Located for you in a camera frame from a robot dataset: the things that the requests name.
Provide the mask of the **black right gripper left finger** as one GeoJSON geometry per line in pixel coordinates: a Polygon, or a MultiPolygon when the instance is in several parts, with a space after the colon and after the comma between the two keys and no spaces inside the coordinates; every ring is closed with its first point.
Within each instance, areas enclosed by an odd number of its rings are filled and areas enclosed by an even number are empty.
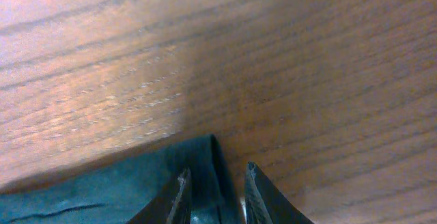
{"type": "Polygon", "coordinates": [[[189,168],[173,175],[163,189],[127,224],[190,224],[192,175],[189,168]]]}

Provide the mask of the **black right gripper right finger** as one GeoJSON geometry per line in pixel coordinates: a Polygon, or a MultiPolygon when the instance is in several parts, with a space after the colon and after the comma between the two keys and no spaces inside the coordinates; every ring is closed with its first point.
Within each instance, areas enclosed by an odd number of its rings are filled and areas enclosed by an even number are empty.
{"type": "Polygon", "coordinates": [[[249,224],[313,224],[254,162],[248,162],[246,166],[244,198],[249,224]]]}

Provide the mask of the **black nike t-shirt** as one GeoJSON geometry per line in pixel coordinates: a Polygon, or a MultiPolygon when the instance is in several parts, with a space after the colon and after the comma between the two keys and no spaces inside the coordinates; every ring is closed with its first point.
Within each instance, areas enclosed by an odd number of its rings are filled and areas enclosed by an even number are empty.
{"type": "Polygon", "coordinates": [[[128,158],[48,188],[2,195],[1,222],[126,223],[185,167],[192,173],[192,223],[240,223],[234,186],[214,135],[128,158]]]}

